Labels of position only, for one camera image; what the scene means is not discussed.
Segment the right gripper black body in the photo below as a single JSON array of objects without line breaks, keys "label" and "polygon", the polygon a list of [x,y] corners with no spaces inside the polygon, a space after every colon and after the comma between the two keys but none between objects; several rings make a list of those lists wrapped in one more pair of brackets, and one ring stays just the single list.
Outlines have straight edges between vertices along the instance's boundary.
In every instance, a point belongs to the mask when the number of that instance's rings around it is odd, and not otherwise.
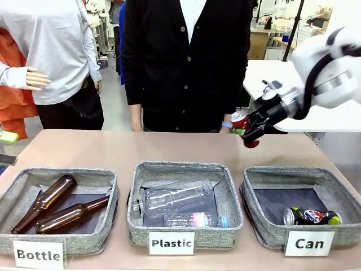
[{"label": "right gripper black body", "polygon": [[287,118],[287,112],[284,109],[283,101],[280,95],[275,95],[270,99],[262,99],[262,97],[254,101],[255,110],[266,115],[269,122],[281,122]]}]

